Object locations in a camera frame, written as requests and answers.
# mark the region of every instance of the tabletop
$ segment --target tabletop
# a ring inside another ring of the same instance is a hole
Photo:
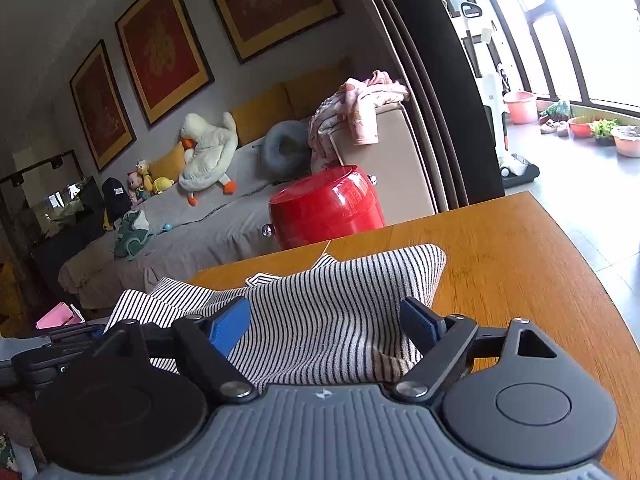
[[[618,310],[580,253],[528,193],[330,242],[199,272],[195,285],[243,286],[256,272],[287,276],[323,251],[338,260],[432,243],[447,255],[433,309],[504,326],[535,322],[613,396],[618,425],[602,464],[617,478],[640,478],[640,352]]]

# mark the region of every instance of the logo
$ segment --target logo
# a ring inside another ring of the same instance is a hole
[[[329,398],[329,397],[331,397],[332,395],[333,395],[333,394],[332,394],[329,390],[327,390],[327,389],[324,389],[324,390],[321,390],[320,392],[316,392],[316,393],[315,393],[315,396],[316,396],[318,399],[320,399],[320,400],[328,399],[328,398]]]

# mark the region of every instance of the black and white stripes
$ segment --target black and white stripes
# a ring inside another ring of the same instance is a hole
[[[431,306],[446,257],[433,245],[337,262],[234,290],[163,278],[150,296],[123,293],[108,323],[133,317],[169,326],[188,313],[210,316],[236,296],[252,304],[249,330],[229,360],[256,386],[395,381],[420,358],[401,333],[399,301]],[[172,360],[153,360],[175,371]]]

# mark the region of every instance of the plastic basin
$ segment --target plastic basin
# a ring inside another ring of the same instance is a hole
[[[538,122],[536,95],[531,92],[515,91],[504,95],[513,124],[529,124]]]
[[[640,135],[640,126],[616,126],[611,134],[616,140],[616,149],[620,155],[640,158],[640,137],[629,135]]]
[[[591,131],[591,123],[593,122],[592,118],[585,116],[572,117],[567,122],[575,137],[585,139],[593,135],[593,132]]]

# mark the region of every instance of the potted plant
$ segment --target potted plant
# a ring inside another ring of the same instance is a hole
[[[596,144],[600,146],[615,146],[616,139],[611,134],[614,127],[618,126],[618,120],[601,119],[591,123],[591,131],[596,140]]]
[[[620,155],[640,158],[640,126],[616,126],[611,134]]]
[[[586,139],[593,135],[593,133],[591,133],[591,123],[593,123],[593,121],[593,117],[580,116],[572,117],[568,120],[568,124],[574,137]]]

